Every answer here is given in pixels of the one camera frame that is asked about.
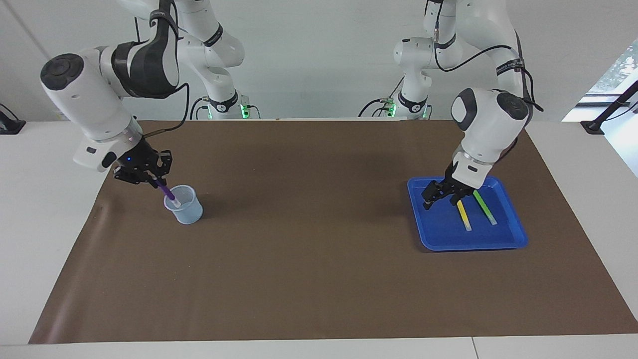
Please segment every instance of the green marker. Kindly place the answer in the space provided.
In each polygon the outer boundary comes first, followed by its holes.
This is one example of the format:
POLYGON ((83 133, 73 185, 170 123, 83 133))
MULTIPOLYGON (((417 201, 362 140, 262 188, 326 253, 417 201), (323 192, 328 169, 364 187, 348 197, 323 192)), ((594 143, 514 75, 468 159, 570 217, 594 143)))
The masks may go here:
POLYGON ((496 225, 496 218, 494 218, 494 215, 485 204, 485 201, 483 201, 483 197, 480 196, 479 191, 474 191, 474 198, 477 199, 478 205, 483 209, 483 212, 489 219, 489 222, 492 223, 492 225, 496 225))

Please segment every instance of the black metal pole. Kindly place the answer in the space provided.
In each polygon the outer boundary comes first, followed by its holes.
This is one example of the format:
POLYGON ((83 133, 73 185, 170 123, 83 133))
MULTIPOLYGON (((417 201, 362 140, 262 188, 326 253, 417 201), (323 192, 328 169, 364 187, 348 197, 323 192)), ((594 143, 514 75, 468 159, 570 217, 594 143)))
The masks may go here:
POLYGON ((624 105, 625 102, 627 102, 636 93, 638 93, 638 81, 634 82, 634 84, 629 86, 627 91, 625 91, 622 95, 620 95, 620 97, 618 97, 618 99, 614 101, 614 103, 612 103, 605 111, 603 111, 603 113, 601 113, 600 116, 598 116, 595 120, 582 121, 581 122, 582 127, 590 135, 604 135, 605 132, 603 132, 600 129, 600 126, 602 126, 602 123, 607 121, 609 116, 613 115, 614 112, 616 112, 616 110, 618 110, 622 105, 624 105))

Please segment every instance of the light blue cup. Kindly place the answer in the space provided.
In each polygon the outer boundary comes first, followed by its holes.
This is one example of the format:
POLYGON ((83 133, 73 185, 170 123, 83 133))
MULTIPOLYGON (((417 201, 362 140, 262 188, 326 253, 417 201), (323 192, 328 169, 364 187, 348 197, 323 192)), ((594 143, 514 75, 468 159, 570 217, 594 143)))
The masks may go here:
POLYGON ((202 218, 204 209, 197 199, 197 194, 191 186, 181 185, 171 188, 175 198, 182 204, 176 208, 175 205, 164 196, 164 207, 173 212, 177 221, 181 224, 193 224, 202 218))

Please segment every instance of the brown mat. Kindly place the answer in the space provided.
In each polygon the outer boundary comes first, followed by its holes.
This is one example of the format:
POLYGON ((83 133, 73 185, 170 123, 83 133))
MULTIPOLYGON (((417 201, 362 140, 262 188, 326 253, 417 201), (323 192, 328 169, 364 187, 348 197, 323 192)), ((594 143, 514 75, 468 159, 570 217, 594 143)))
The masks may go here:
POLYGON ((448 121, 193 122, 154 137, 203 219, 180 225, 160 191, 109 177, 30 342, 638 332, 526 134, 493 174, 528 247, 420 244, 406 182, 441 174, 461 137, 448 121))

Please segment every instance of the blue tray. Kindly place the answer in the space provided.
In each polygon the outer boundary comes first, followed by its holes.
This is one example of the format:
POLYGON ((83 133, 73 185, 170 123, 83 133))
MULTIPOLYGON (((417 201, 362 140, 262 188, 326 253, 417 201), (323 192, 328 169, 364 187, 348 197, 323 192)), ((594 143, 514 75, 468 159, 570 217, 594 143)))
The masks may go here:
POLYGON ((463 205, 472 226, 471 232, 465 230, 459 210, 450 204, 449 197, 434 203, 429 211, 423 207, 424 200, 421 196, 423 189, 431 181, 442 179, 442 177, 421 177, 408 181, 408 191, 419 228, 419 236, 426 248, 443 252, 515 249, 527 246, 527 234, 499 179, 488 177, 483 187, 478 190, 496 218, 496 225, 490 224, 474 196, 463 199, 463 205))

